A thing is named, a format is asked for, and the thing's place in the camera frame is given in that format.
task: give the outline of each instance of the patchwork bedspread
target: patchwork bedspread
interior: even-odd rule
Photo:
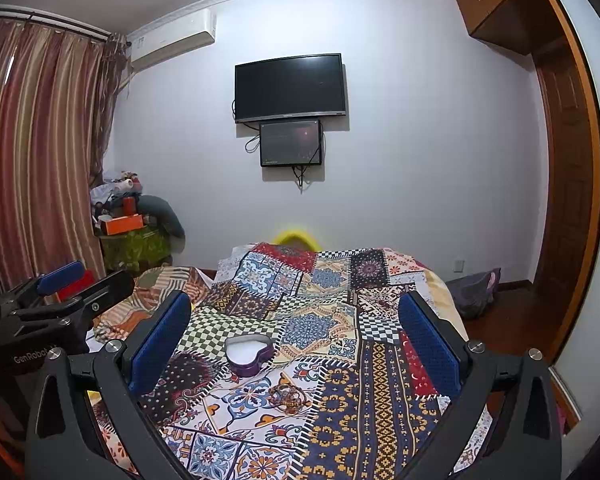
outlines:
[[[195,477],[393,479],[448,405],[397,318],[408,290],[439,312],[437,287],[432,272],[391,249],[236,248],[141,406]],[[254,332],[275,341],[275,356],[238,378],[224,340]],[[279,384],[302,388],[298,413],[270,402]],[[95,411],[114,459],[133,470],[101,403]],[[456,471],[474,460],[490,423],[485,410]]]

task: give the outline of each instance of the wall-mounted tv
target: wall-mounted tv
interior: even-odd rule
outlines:
[[[236,65],[235,122],[346,115],[340,54]]]

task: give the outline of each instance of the black monitor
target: black monitor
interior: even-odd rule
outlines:
[[[320,121],[281,121],[260,124],[260,165],[316,166],[322,164]]]
[[[235,67],[235,122],[326,115],[346,115],[340,54]]]

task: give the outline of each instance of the bag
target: bag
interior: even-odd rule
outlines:
[[[493,293],[500,281],[500,268],[479,272],[446,282],[462,319],[475,319],[493,303]]]

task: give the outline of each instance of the curtain rod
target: curtain rod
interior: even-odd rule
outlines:
[[[44,10],[29,9],[27,7],[0,5],[0,18],[15,18],[30,22],[44,23],[53,27],[64,28],[72,32],[78,32],[96,40],[106,41],[110,32],[101,28],[93,27],[87,23],[71,20]]]

